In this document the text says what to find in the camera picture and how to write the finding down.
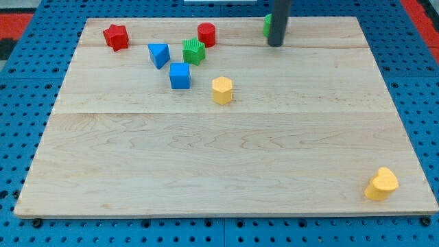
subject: toy block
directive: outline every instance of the toy block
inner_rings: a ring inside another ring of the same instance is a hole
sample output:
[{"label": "toy block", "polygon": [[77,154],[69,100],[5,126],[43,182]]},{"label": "toy block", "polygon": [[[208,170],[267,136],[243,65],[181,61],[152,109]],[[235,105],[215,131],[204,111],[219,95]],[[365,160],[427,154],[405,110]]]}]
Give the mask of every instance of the toy block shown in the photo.
[{"label": "toy block", "polygon": [[263,19],[263,30],[262,30],[262,33],[265,37],[268,37],[268,34],[270,33],[271,22],[272,22],[272,15],[267,14]]},{"label": "toy block", "polygon": [[371,200],[385,200],[398,189],[398,179],[387,167],[380,167],[370,180],[364,195]]},{"label": "toy block", "polygon": [[204,43],[197,38],[183,41],[183,60],[185,62],[199,65],[201,60],[206,58]]},{"label": "toy block", "polygon": [[169,79],[171,80],[172,89],[189,89],[191,87],[189,64],[186,62],[171,63]]},{"label": "toy block", "polygon": [[161,69],[171,59],[167,44],[148,44],[148,49],[151,61],[156,65],[157,69]]},{"label": "toy block", "polygon": [[201,23],[198,26],[198,40],[203,42],[206,47],[215,45],[215,26],[212,23]]},{"label": "toy block", "polygon": [[213,101],[225,105],[232,101],[232,80],[227,77],[218,77],[212,80]]},{"label": "toy block", "polygon": [[112,47],[113,51],[128,48],[129,38],[124,25],[111,24],[110,28],[104,30],[103,33],[107,45]]}]

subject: wood grain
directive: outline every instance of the wood grain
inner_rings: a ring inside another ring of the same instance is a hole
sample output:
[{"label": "wood grain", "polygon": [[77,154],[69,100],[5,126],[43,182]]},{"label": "wood grain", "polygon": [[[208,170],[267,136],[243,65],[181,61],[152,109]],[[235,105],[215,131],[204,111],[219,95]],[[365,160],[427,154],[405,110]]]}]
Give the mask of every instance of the wood grain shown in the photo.
[{"label": "wood grain", "polygon": [[[217,44],[173,91],[146,44],[205,21]],[[102,30],[126,25],[114,53]],[[24,218],[426,215],[438,205],[358,22],[291,18],[273,49],[263,19],[89,19],[25,181]],[[234,100],[212,101],[211,80]],[[379,167],[400,188],[363,195]]]}]

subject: yellow block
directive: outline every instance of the yellow block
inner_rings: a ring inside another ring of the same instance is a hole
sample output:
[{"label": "yellow block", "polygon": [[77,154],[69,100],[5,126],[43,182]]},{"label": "yellow block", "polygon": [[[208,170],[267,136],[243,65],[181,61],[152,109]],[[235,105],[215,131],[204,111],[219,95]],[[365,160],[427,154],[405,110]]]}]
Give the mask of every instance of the yellow block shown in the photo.
[{"label": "yellow block", "polygon": [[398,179],[387,167],[380,167],[370,180],[364,195],[371,200],[385,200],[398,189]]},{"label": "yellow block", "polygon": [[212,80],[213,101],[225,105],[232,101],[232,80],[227,77],[218,77]]}]

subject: blue pegboard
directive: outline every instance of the blue pegboard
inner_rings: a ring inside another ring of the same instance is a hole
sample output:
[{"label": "blue pegboard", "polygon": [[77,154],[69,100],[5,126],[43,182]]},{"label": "blue pegboard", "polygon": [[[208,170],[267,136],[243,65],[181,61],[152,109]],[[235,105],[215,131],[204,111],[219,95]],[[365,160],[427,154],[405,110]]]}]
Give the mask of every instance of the blue pegboard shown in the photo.
[{"label": "blue pegboard", "polygon": [[[437,215],[42,222],[13,216],[16,197],[86,18],[265,16],[271,4],[271,0],[258,0],[256,5],[43,0],[0,73],[0,246],[437,246]],[[438,198],[439,67],[401,4],[393,0],[295,0],[291,14],[358,18]]]}]

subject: green gear block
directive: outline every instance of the green gear block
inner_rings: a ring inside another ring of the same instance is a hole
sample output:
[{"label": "green gear block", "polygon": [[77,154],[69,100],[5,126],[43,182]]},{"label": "green gear block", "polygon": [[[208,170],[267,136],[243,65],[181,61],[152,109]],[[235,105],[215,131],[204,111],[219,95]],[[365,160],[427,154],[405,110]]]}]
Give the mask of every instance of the green gear block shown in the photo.
[{"label": "green gear block", "polygon": [[206,58],[204,43],[197,38],[183,41],[183,60],[185,62],[199,65],[201,60]]},{"label": "green gear block", "polygon": [[268,34],[270,33],[271,22],[272,22],[272,15],[267,14],[263,19],[263,30],[262,30],[262,33],[265,37],[268,37]]}]

